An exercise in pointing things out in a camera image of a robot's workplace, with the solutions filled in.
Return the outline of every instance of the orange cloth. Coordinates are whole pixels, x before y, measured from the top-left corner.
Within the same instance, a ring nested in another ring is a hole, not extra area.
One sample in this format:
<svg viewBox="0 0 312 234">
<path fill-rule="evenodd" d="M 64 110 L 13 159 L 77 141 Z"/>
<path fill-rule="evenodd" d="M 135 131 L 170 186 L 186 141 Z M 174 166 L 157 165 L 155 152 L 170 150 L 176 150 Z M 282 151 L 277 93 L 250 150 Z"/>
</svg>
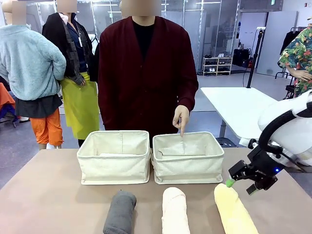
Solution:
<svg viewBox="0 0 312 234">
<path fill-rule="evenodd" d="M 12 104 L 15 109 L 15 101 L 9 94 L 9 92 L 6 90 L 4 85 L 0 83 L 0 110 L 2 109 L 2 106 L 4 104 Z"/>
<path fill-rule="evenodd" d="M 60 146 L 63 143 L 59 109 L 46 118 L 30 118 L 37 143 Z"/>
</svg>

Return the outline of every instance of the floral shirt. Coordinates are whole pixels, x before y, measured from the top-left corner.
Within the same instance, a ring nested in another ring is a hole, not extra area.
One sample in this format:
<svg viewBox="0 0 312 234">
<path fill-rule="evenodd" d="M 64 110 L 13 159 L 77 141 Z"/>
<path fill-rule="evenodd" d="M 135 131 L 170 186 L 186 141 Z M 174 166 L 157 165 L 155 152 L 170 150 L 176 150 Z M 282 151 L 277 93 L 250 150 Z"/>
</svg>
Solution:
<svg viewBox="0 0 312 234">
<path fill-rule="evenodd" d="M 283 51 L 278 65 L 290 66 L 297 70 L 306 70 L 312 74 L 312 24 L 303 30 Z M 312 80 L 295 81 L 295 97 L 312 89 Z"/>
</svg>

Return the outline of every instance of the mannequin hand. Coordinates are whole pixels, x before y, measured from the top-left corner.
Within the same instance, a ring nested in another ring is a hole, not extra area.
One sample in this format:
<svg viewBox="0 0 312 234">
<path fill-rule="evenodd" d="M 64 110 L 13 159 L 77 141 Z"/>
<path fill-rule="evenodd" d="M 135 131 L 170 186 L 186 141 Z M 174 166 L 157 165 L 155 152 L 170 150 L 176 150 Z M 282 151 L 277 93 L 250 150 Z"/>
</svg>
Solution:
<svg viewBox="0 0 312 234">
<path fill-rule="evenodd" d="M 190 111 L 186 106 L 179 105 L 175 109 L 175 117 L 173 120 L 173 125 L 181 130 L 181 136 L 184 135 L 185 126 L 190 120 Z"/>
<path fill-rule="evenodd" d="M 86 85 L 86 80 L 83 79 L 82 82 L 81 82 L 81 84 L 80 84 L 80 86 L 85 86 L 85 85 Z"/>
<path fill-rule="evenodd" d="M 312 75 L 309 74 L 308 71 L 303 71 L 303 70 L 293 70 L 293 71 L 291 71 L 291 75 L 293 77 L 296 77 L 296 78 L 304 80 L 304 81 L 309 81 L 312 79 Z"/>
</svg>

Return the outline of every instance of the rolled towel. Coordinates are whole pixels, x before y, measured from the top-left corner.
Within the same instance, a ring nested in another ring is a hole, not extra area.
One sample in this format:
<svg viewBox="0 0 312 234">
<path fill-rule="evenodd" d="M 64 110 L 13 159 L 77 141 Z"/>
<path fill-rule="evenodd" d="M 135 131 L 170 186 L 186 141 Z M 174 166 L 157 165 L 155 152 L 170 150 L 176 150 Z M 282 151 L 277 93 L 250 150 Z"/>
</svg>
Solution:
<svg viewBox="0 0 312 234">
<path fill-rule="evenodd" d="M 190 234 L 186 197 L 178 188 L 169 188 L 162 197 L 162 234 Z"/>
<path fill-rule="evenodd" d="M 126 191 L 119 191 L 113 197 L 103 228 L 103 233 L 131 234 L 132 216 L 136 204 L 136 196 Z"/>
<path fill-rule="evenodd" d="M 214 200 L 226 234 L 259 234 L 233 188 L 228 188 L 225 184 L 217 185 L 214 189 Z"/>
</svg>

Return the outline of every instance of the cream rolled towel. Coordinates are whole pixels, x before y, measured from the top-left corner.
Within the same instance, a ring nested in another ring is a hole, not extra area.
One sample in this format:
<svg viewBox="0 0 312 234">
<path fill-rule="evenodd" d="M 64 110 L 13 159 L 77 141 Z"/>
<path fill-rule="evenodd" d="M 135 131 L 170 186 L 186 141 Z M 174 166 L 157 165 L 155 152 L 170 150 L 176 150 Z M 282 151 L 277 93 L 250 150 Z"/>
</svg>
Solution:
<svg viewBox="0 0 312 234">
<path fill-rule="evenodd" d="M 162 196 L 162 234 L 190 234 L 186 215 L 186 197 L 178 188 L 169 188 Z"/>
<path fill-rule="evenodd" d="M 233 188 L 228 188 L 225 184 L 217 185 L 214 189 L 214 200 L 226 234 L 259 234 Z"/>
</svg>

